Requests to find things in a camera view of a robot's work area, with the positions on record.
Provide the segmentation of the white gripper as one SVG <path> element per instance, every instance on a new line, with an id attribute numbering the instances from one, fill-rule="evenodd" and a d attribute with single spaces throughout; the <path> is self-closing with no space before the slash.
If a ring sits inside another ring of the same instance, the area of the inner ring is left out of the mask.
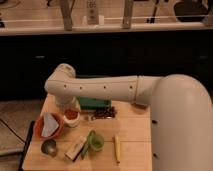
<path id="1" fill-rule="evenodd" d="M 58 107 L 64 109 L 80 110 L 80 104 L 76 97 L 71 98 L 55 98 L 55 103 Z"/>

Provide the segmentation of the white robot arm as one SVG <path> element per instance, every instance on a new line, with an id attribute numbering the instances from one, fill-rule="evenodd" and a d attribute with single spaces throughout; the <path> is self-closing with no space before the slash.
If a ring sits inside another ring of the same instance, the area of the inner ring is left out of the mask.
<path id="1" fill-rule="evenodd" d="M 148 106 L 152 171 L 213 171 L 213 102 L 191 76 L 78 78 L 71 65 L 62 63 L 44 87 L 63 107 L 77 97 Z"/>

